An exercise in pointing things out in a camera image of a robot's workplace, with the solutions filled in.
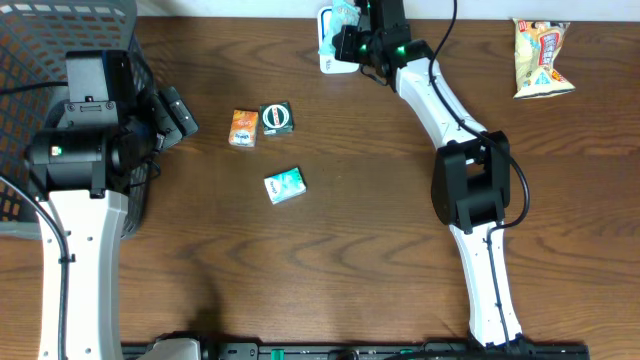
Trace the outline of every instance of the gray basket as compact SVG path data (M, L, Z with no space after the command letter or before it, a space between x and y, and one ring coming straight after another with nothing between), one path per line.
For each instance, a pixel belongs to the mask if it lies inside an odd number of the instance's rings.
M129 50L142 57L133 35L133 0L15 1L0 0L0 88L67 79L65 54L73 50ZM151 74L132 61L138 91L153 86ZM22 161L31 137L47 126L47 112L68 89L47 88L0 97L0 172L21 186L28 171ZM149 167L133 172L132 183L147 179ZM147 186L132 190L122 237L137 230ZM5 184L0 183L0 234L40 238L35 212Z

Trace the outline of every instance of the wooden table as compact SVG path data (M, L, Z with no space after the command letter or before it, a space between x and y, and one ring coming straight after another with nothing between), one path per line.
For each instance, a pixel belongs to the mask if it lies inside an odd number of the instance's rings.
M447 22L412 22L435 45ZM461 21L440 59L471 114L503 130L533 194L506 233L527 336L640 357L640 40L637 24L576 23L557 69L577 87L515 101L514 25ZM174 330L265 342L465 337L458 250L437 220L434 150L409 106L359 75L318 69L312 20L140 19L160 83L200 132L160 158L146 218L122 245L125 341ZM288 100L292 136L227 143L234 109ZM273 206L263 178L300 166L308 192ZM512 177L513 218L522 205ZM2 240L0 358L35 359L40 243Z

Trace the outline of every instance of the snack bag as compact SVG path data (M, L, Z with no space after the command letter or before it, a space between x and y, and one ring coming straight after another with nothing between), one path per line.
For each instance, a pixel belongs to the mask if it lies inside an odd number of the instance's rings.
M568 22L524 21L516 24L516 83L514 99L556 96L575 90L553 68L564 43Z

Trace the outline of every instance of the black mount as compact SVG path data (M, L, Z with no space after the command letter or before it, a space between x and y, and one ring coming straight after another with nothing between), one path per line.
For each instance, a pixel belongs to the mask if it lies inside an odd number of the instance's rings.
M176 333L167 338L190 338L200 342L203 360L409 360L409 359L545 359L589 360L589 349L580 344L533 344L519 337L507 346L483 348L473 342L433 340L414 344L335 344L335 345L265 345L255 340L215 342L202 336ZM126 345L125 360L136 360L153 348L154 344Z
M424 40L411 40L411 28L404 14L403 0L357 0L361 9L358 26L345 25L334 36L336 59L375 69L396 91L395 76L407 62L433 58Z
M485 134L509 153L503 132ZM483 166L470 173L470 163ZM509 162L479 139L450 143L436 154L431 200L436 214L445 225L455 225L471 234L476 225L504 220L510 200Z
M174 88L136 97L126 51L69 52L66 65L64 112L25 151L29 190L41 199L58 190L128 194L134 169L198 130Z

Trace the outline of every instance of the green box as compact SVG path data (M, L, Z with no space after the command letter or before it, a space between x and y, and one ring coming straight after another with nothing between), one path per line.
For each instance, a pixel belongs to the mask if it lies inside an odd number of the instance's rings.
M307 192L298 168L264 179L264 186L274 205Z

